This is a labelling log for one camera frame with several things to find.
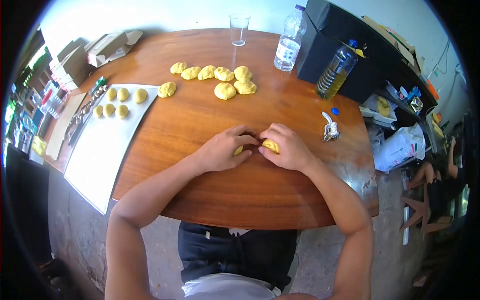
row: blue bottle cap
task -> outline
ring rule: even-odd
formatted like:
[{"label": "blue bottle cap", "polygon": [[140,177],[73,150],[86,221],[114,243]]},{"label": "blue bottle cap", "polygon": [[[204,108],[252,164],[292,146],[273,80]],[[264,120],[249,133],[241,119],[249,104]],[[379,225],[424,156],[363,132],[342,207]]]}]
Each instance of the blue bottle cap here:
[{"label": "blue bottle cap", "polygon": [[348,41],[348,44],[350,45],[350,47],[353,47],[353,48],[356,48],[359,45],[357,41],[354,39],[351,39],[350,41]]}]

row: wooden table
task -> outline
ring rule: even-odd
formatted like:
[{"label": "wooden table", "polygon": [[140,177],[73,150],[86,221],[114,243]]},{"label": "wooden table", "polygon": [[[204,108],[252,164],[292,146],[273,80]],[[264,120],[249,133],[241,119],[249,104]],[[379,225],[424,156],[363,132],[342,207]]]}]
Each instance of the wooden table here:
[{"label": "wooden table", "polygon": [[[145,38],[127,56],[90,76],[77,93],[86,92],[100,76],[107,77],[109,84],[177,84],[175,95],[157,98],[145,114],[112,198],[120,199],[137,183],[174,165],[226,128],[247,124],[259,133],[279,122],[298,132],[311,151],[360,195],[371,216],[377,216],[373,156],[358,104],[340,95],[329,102],[321,100],[314,85],[297,79],[295,70],[276,69],[278,39],[276,34],[248,31],[246,44],[235,47],[228,29],[170,32]],[[214,87],[221,81],[184,80],[180,74],[171,74],[170,66],[178,61],[190,67],[214,65],[230,70],[247,66],[257,93],[220,100]],[[337,116],[331,113],[333,107],[340,111]],[[338,123],[339,140],[322,141],[326,125],[322,111]],[[195,178],[162,215],[231,228],[292,229],[335,223],[322,195],[306,176],[278,168],[256,147],[245,148],[253,150],[245,163]],[[65,144],[58,161],[47,161],[64,172],[71,150]]]}]

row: wall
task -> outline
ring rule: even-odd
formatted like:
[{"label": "wall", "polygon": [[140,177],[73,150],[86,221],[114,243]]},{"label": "wall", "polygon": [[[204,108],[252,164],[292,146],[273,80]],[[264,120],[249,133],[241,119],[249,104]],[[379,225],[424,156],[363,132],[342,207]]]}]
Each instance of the wall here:
[{"label": "wall", "polygon": [[[72,39],[92,40],[107,32],[141,29],[146,34],[195,28],[228,28],[228,15],[235,12],[250,14],[249,29],[280,34],[285,17],[295,4],[307,0],[57,0],[40,22],[50,52],[55,55]],[[392,28],[425,57],[427,76],[442,55],[448,36],[428,5],[421,0],[333,0],[333,3],[361,17],[367,15],[376,22]],[[454,80],[455,66],[459,64],[453,46],[447,55],[447,74],[431,76],[439,92],[441,125],[450,120],[446,132],[461,120],[466,110],[467,96],[460,76]],[[445,62],[440,69],[445,71]]]}]

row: water bottle label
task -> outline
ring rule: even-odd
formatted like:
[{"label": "water bottle label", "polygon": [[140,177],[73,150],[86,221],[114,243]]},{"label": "water bottle label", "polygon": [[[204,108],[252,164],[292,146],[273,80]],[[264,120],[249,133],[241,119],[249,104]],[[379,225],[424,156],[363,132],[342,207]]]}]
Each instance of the water bottle label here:
[{"label": "water bottle label", "polygon": [[276,49],[276,56],[287,62],[292,62],[297,57],[298,50],[288,49],[287,47],[283,46],[280,42],[278,43],[278,47]]}]

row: white shirt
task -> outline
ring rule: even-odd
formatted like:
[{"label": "white shirt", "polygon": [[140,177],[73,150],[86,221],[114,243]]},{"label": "white shirt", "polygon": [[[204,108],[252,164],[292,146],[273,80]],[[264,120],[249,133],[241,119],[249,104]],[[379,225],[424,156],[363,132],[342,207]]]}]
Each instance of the white shirt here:
[{"label": "white shirt", "polygon": [[182,289],[188,300],[270,300],[278,297],[278,288],[269,283],[237,274],[217,273],[185,282]]}]

